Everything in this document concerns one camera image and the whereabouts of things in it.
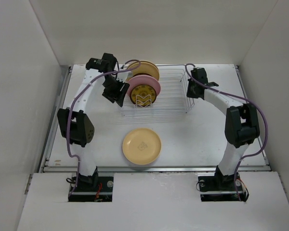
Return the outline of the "pink plate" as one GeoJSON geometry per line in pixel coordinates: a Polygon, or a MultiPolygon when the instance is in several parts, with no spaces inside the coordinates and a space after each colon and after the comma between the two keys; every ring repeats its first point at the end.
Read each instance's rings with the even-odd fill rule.
{"type": "Polygon", "coordinates": [[[128,96],[130,96],[132,89],[138,85],[149,85],[149,86],[153,87],[157,93],[157,96],[161,92],[161,85],[160,85],[159,81],[156,80],[155,78],[151,77],[151,76],[148,76],[148,75],[135,76],[135,77],[131,78],[130,80],[128,80],[127,83],[130,85],[130,87],[127,91],[128,96]]]}

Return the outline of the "yellow patterned plate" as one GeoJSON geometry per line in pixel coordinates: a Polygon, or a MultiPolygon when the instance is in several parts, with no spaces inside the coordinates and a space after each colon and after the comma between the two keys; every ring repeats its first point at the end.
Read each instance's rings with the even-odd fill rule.
{"type": "Polygon", "coordinates": [[[151,106],[156,98],[155,89],[149,85],[138,85],[130,93],[131,102],[139,107],[151,106]]]}

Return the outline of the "tan plate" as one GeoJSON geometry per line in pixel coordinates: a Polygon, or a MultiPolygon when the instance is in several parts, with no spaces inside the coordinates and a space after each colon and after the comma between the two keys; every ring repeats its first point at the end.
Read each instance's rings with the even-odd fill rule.
{"type": "Polygon", "coordinates": [[[156,80],[159,80],[159,69],[154,63],[149,61],[141,61],[140,66],[137,66],[138,63],[134,62],[127,67],[127,70],[131,70],[131,74],[128,74],[126,79],[127,81],[137,75],[148,75],[155,78],[156,80]]]}

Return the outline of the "cream yellow plate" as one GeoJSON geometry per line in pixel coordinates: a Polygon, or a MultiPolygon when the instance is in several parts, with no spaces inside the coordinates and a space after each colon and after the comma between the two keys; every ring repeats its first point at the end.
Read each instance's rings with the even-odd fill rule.
{"type": "Polygon", "coordinates": [[[153,163],[159,157],[161,148],[160,137],[149,128],[130,131],[122,143],[122,151],[126,159],[141,166],[153,163]]]}

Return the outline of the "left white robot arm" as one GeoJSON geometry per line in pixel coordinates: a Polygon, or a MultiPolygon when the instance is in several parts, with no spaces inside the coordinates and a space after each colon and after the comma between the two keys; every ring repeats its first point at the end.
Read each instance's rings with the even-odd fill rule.
{"type": "Polygon", "coordinates": [[[92,141],[95,128],[86,110],[99,90],[108,101],[122,107],[129,84],[118,76],[127,76],[129,72],[119,69],[117,58],[110,53],[104,53],[101,59],[90,58],[85,69],[85,76],[71,104],[65,109],[60,108],[57,118],[68,155],[77,159],[81,185],[93,191],[98,186],[98,179],[93,176],[96,165],[85,154],[85,146],[92,141]]]}

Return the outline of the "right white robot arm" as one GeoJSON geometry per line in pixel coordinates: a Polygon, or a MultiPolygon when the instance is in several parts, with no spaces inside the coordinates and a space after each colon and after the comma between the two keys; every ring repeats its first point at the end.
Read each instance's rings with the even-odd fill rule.
{"type": "Polygon", "coordinates": [[[208,82],[204,68],[193,68],[188,73],[188,98],[202,99],[225,115],[224,135],[227,140],[222,160],[217,166],[214,186],[220,190],[231,184],[230,176],[236,174],[237,165],[249,145],[260,135],[257,108],[245,98],[217,89],[215,82],[208,82]]]}

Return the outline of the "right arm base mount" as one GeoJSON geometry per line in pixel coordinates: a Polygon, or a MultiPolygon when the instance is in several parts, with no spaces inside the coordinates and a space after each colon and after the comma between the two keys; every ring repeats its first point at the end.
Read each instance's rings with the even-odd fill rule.
{"type": "Polygon", "coordinates": [[[249,191],[239,179],[219,181],[215,176],[198,176],[200,199],[202,202],[246,202],[249,191]]]}

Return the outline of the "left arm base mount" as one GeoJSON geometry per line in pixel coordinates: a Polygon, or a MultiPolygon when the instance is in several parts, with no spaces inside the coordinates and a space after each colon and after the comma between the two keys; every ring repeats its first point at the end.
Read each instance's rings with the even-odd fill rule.
{"type": "Polygon", "coordinates": [[[70,184],[69,202],[112,202],[113,176],[99,176],[95,172],[92,176],[79,175],[76,185],[76,176],[67,178],[70,184]]]}

